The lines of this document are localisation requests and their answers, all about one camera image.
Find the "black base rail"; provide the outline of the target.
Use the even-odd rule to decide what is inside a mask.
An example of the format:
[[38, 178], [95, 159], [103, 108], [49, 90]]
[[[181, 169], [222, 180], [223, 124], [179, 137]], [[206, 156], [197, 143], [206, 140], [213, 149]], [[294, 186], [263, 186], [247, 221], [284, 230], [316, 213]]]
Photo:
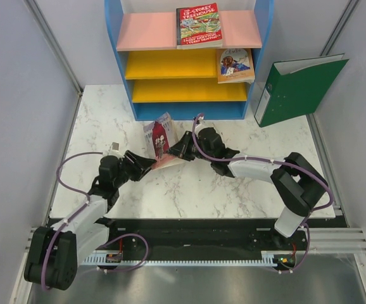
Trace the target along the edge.
[[290, 238], [274, 230], [273, 219], [206, 218], [101, 218], [109, 227], [109, 239], [126, 237], [108, 246], [122, 250], [123, 260], [139, 261], [236, 261], [259, 260], [263, 251], [306, 249], [306, 233], [298, 230]]

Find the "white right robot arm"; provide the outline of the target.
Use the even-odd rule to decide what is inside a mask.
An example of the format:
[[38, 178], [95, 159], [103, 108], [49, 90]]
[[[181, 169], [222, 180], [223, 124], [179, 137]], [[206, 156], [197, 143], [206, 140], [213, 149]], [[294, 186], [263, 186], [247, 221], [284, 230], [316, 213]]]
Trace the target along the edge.
[[334, 201], [326, 180], [301, 154], [292, 152], [283, 159], [249, 156], [226, 147], [213, 127], [187, 131], [167, 153], [186, 161], [208, 160], [221, 176], [249, 177], [273, 184], [284, 209], [274, 224], [275, 230], [270, 233], [270, 241], [280, 250], [293, 242], [294, 232], [319, 209], [316, 204], [325, 193], [329, 195], [329, 202], [321, 209]]

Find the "blue shelf unit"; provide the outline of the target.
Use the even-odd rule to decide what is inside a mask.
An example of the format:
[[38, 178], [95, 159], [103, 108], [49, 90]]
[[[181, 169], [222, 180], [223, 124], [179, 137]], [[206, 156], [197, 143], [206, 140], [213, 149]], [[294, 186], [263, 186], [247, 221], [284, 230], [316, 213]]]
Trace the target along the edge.
[[176, 9], [183, 1], [127, 13], [121, 1], [106, 1], [108, 37], [136, 120], [169, 113], [189, 120], [203, 112], [212, 120], [246, 116], [253, 86], [217, 80], [222, 56], [214, 49], [178, 49]]

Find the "red treehouse book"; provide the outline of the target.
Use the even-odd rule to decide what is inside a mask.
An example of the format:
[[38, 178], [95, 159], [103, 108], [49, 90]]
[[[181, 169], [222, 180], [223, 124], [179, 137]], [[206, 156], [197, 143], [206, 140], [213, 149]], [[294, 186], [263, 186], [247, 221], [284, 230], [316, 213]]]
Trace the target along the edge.
[[177, 45], [222, 44], [217, 3], [177, 8]]

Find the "green lever arch binder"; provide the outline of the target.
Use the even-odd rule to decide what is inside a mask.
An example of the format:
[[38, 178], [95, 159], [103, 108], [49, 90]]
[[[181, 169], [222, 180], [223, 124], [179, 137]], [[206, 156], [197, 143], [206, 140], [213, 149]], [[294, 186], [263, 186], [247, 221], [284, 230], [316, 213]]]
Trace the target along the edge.
[[347, 64], [343, 54], [272, 64], [255, 111], [260, 127], [312, 114]]

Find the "tan Othello book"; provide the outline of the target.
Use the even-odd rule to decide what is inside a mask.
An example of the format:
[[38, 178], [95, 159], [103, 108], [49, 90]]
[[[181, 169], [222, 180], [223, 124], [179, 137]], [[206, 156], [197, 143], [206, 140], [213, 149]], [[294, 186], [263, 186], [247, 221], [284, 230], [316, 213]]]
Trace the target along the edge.
[[217, 79], [219, 84], [239, 83], [242, 79], [255, 80], [251, 49], [217, 49]]

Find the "orange Roald Dahl book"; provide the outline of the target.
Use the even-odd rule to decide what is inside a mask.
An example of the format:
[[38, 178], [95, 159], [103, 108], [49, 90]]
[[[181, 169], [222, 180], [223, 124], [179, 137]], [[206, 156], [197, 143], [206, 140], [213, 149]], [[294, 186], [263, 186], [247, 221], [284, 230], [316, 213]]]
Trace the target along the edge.
[[252, 80], [252, 79], [242, 79], [239, 82], [252, 84], [254, 82], [254, 80]]

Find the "dark blue 1984 book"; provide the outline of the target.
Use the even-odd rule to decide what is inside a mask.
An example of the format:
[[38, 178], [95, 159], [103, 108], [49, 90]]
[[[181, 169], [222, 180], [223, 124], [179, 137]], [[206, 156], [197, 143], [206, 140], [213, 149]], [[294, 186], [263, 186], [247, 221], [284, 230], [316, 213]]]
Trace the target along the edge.
[[189, 44], [189, 45], [177, 45], [177, 49], [220, 49], [222, 44]]

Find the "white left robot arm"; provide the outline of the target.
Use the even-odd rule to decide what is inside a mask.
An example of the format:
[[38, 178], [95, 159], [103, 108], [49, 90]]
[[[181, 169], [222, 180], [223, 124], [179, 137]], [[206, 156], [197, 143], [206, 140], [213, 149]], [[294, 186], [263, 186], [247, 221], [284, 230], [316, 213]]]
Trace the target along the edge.
[[50, 227], [38, 227], [32, 235], [23, 277], [44, 289], [66, 290], [79, 265], [96, 249], [112, 249], [119, 233], [99, 222], [115, 205], [119, 189], [128, 181], [140, 181], [156, 160], [126, 151], [100, 160], [98, 176], [85, 200]]

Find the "pink castle cover book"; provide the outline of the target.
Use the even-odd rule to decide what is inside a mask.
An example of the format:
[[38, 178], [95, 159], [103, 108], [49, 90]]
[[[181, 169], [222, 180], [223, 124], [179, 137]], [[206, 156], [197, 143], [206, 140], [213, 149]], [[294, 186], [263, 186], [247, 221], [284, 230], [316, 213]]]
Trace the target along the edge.
[[156, 160], [156, 163], [152, 166], [153, 170], [183, 163], [180, 158], [167, 153], [167, 150], [179, 141], [174, 121], [169, 113], [166, 112], [145, 125], [143, 132], [148, 155]]

